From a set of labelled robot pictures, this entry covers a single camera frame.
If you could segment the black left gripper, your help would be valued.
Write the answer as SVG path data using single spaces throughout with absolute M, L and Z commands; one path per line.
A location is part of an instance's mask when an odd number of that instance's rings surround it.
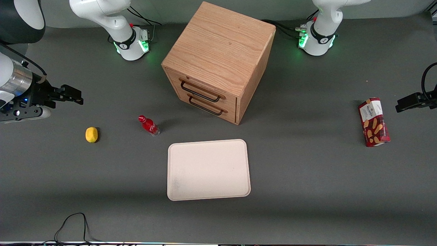
M 396 112 L 400 113 L 415 108 L 415 105 L 429 104 L 430 109 L 437 108 L 437 92 L 426 92 L 425 95 L 416 92 L 410 96 L 411 97 L 404 97 L 397 101 L 397 105 L 395 106 Z

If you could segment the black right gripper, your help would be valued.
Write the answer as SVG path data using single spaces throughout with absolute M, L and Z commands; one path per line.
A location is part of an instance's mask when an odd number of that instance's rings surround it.
M 66 84 L 60 88 L 54 87 L 47 80 L 42 83 L 32 82 L 25 93 L 15 98 L 15 105 L 20 108 L 45 106 L 55 109 L 55 101 L 73 101 L 83 105 L 82 92 Z

